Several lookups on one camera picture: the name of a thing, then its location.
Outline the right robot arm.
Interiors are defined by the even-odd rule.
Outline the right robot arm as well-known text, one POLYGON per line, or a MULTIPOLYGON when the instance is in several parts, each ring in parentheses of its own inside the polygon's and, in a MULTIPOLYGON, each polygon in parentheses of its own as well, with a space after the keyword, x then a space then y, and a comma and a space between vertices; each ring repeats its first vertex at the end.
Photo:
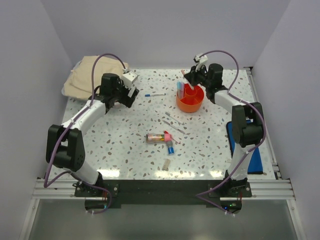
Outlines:
POLYGON ((254 151, 263 143, 266 137, 262 105, 258 102, 249 103, 233 95, 223 84, 223 67, 212 63, 197 69, 193 66, 183 77, 195 87, 205 88, 206 97, 231 113, 232 136, 234 151, 231 164, 223 183, 223 192, 230 197, 235 196, 242 181, 248 176, 248 167, 254 151))

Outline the peach tip white marker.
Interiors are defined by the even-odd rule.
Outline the peach tip white marker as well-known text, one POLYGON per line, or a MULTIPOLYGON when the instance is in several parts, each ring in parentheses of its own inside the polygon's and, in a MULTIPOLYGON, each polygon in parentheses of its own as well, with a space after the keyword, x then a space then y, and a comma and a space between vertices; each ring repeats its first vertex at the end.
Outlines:
POLYGON ((189 85, 189 87, 190 87, 190 89, 191 90, 195 90, 195 88, 192 86, 192 84, 189 82, 189 80, 187 80, 187 78, 185 77, 185 70, 184 69, 181 69, 181 73, 182 73, 182 75, 183 75, 183 78, 187 81, 187 84, 189 85))

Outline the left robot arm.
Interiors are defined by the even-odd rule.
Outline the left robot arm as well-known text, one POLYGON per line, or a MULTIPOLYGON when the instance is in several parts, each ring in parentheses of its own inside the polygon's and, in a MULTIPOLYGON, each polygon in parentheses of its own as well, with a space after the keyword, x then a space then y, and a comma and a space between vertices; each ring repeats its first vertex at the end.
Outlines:
POLYGON ((93 88, 91 97, 75 116, 61 125, 50 126, 46 144, 45 158, 48 167, 44 187, 47 188, 53 183, 49 180, 49 175, 52 167, 57 167, 85 182, 85 189, 92 196, 99 196, 103 192, 101 174, 86 160, 83 137, 115 103, 127 108, 133 105, 139 93, 133 86, 137 78, 133 71, 128 71, 122 76, 114 73, 103 74, 100 85, 93 88))

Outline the purple highlighter pen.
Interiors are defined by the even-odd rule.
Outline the purple highlighter pen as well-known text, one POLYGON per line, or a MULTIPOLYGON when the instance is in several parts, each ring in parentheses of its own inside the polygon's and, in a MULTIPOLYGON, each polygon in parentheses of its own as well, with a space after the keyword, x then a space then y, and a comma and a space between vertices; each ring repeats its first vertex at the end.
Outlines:
POLYGON ((180 91, 184 92, 185 90, 185 84, 183 82, 180 82, 180 91))

